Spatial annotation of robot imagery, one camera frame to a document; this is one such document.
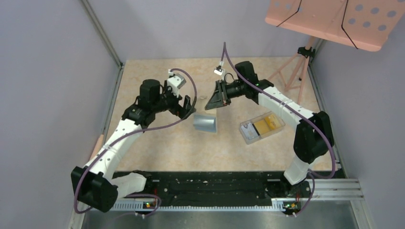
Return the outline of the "clear plastic card box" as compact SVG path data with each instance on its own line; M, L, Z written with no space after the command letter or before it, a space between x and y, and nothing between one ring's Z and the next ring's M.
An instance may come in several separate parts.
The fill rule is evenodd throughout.
M280 117L270 111L241 122L239 131L245 143L250 145L280 132L285 125L285 122Z

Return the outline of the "yellow credit card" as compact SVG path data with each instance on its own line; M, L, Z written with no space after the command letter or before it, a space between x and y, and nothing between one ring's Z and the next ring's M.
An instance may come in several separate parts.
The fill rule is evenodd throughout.
M254 122L254 127L260 136L271 135L283 126L283 122L275 114L270 114Z

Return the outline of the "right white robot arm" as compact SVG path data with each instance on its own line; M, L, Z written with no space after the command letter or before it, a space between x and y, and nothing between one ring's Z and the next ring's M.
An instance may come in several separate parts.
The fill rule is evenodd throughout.
M231 99L245 96L275 113L295 130L293 142L295 157L283 172L276 188L277 192L287 197L294 196L307 174L311 172L312 163L326 153L330 153L332 159L332 170L326 178L332 178L336 170L336 162L329 115L324 111L316 113L303 108L283 95L269 80L260 80L250 61L233 66L237 78L228 83L227 71L223 69L223 64L220 62L213 71L221 76L221 79L215 82L213 95L205 105L205 110L225 107L231 104Z

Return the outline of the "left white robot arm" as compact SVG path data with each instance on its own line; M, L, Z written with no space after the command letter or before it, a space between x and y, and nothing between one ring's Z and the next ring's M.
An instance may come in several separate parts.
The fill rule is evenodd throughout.
M79 210L79 202L108 212L118 199L130 194L138 193L141 197L151 195L153 184L147 181L147 175L131 172L113 178L113 174L132 144L143 133L152 130L149 126L156 114L169 111L185 120L195 112L196 102L191 101L188 95L180 95L180 89L185 84L186 80L180 75L171 76L164 84L154 79L142 82L139 96L124 111L111 137L84 167L75 167L71 172L76 213L85 213L85 210Z

